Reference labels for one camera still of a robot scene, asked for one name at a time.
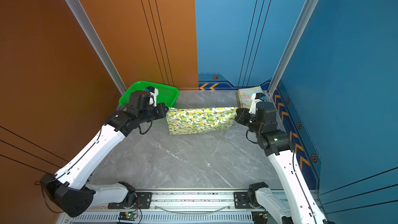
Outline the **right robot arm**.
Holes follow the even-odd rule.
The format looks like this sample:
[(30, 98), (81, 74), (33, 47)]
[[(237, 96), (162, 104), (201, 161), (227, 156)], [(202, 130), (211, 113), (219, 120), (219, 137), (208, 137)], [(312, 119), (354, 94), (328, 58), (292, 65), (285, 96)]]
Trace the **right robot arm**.
[(328, 224), (330, 221), (314, 200), (298, 165), (293, 144), (287, 133), (278, 128), (278, 111), (271, 102), (260, 101), (255, 112), (236, 110), (235, 121), (257, 138), (281, 181), (287, 203), (276, 197), (264, 182), (251, 184), (249, 204), (264, 208), (279, 224)]

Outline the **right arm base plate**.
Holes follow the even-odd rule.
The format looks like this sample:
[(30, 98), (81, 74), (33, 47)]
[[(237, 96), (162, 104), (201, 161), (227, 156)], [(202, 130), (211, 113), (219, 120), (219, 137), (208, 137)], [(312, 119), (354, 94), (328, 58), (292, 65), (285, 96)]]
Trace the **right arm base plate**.
[(258, 208), (253, 193), (239, 191), (234, 192), (233, 197), (236, 209)]

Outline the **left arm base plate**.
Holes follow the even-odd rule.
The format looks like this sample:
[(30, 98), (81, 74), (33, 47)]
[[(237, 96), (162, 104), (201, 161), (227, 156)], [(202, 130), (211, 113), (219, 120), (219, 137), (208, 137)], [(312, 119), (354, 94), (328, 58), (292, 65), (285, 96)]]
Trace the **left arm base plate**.
[(108, 209), (149, 209), (152, 200), (152, 192), (128, 193), (120, 203), (109, 203)]

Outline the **pastel floral skirt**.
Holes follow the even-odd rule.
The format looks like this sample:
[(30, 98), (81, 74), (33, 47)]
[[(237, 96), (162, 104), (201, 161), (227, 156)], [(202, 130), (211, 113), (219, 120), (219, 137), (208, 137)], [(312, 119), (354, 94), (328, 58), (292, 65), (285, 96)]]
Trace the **pastel floral skirt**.
[(252, 87), (239, 89), (237, 93), (239, 107), (250, 109), (252, 103), (251, 97), (255, 93), (263, 93), (262, 88)]

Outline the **lemon print skirt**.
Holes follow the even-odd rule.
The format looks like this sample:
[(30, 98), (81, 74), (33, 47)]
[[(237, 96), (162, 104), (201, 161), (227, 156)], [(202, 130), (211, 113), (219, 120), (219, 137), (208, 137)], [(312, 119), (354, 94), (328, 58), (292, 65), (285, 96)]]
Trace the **lemon print skirt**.
[(166, 114), (170, 135), (197, 134), (229, 129), (236, 107), (171, 108)]

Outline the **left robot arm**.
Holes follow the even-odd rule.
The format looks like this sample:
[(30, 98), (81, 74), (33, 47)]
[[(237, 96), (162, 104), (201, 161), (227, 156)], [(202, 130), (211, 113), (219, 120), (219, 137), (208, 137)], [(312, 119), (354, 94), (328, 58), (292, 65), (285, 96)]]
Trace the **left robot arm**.
[(159, 92), (154, 87), (134, 91), (128, 103), (108, 116), (95, 137), (68, 164), (55, 174), (45, 174), (38, 182), (44, 197), (49, 198), (70, 217), (88, 208), (116, 204), (132, 208), (137, 195), (133, 186), (120, 181), (113, 185), (91, 185), (90, 175), (100, 162), (141, 124), (165, 118), (168, 107), (157, 103)]

